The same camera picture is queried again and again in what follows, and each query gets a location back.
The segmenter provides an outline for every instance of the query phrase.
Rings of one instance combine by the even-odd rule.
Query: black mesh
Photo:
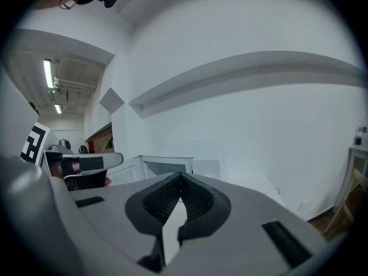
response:
[[[187,220],[195,220],[207,213],[213,206],[213,196],[207,189],[181,176],[181,197],[186,208]]]
[[[180,198],[180,179],[174,179],[144,199],[143,207],[165,224]]]

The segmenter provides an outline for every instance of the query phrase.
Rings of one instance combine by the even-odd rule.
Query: red object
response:
[[[88,141],[88,151],[94,150],[93,149],[93,141]]]

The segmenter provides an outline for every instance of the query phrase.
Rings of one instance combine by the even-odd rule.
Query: white wall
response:
[[[83,118],[81,117],[65,114],[60,114],[58,116],[40,116],[38,122],[50,128],[58,140],[68,140],[74,154],[78,153],[78,149],[81,145],[86,145]]]
[[[122,50],[115,55],[103,75],[101,98],[110,88],[121,100],[127,102],[131,95],[131,69],[129,52]],[[133,106],[122,104],[111,114],[115,152],[123,154],[124,159],[134,158],[143,152],[143,120]]]
[[[309,219],[331,207],[343,182],[348,147],[368,116],[367,90],[306,83],[250,88],[246,83],[336,75],[284,72],[196,89],[146,108],[147,155],[182,155],[183,144],[222,146],[227,182],[266,176],[290,210]],[[232,85],[238,92],[203,99]],[[298,211],[300,203],[309,200]]]
[[[72,11],[60,8],[33,10],[27,13],[17,28],[42,30],[86,42],[116,54],[129,48],[131,27],[102,7],[91,5],[73,7]]]
[[[0,64],[0,155],[20,156],[38,114]]]
[[[182,0],[139,27],[132,98],[183,72],[231,56],[298,51],[364,68],[340,20],[315,0]]]
[[[91,95],[85,110],[83,121],[85,139],[88,139],[111,122],[111,114],[99,102],[102,83],[105,80],[109,80],[109,77],[105,76],[106,73],[109,74],[108,67],[99,79],[96,90]]]

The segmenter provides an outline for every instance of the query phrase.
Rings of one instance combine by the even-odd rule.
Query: bottle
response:
[[[362,139],[363,139],[363,126],[359,126],[354,138],[355,145],[362,145]]]
[[[367,127],[363,127],[363,142],[364,145],[367,145]]]

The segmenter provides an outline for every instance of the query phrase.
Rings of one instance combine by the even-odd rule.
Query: white table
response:
[[[340,204],[343,201],[343,198],[351,191],[349,189],[349,182],[351,179],[351,174],[354,169],[354,163],[356,158],[361,158],[365,160],[364,169],[361,172],[363,175],[365,175],[367,164],[368,164],[368,144],[362,144],[362,145],[353,145],[349,147],[349,164],[347,166],[347,171],[345,174],[343,185],[340,189],[340,193],[335,201],[335,206],[332,208],[332,212],[336,212],[339,208]]]

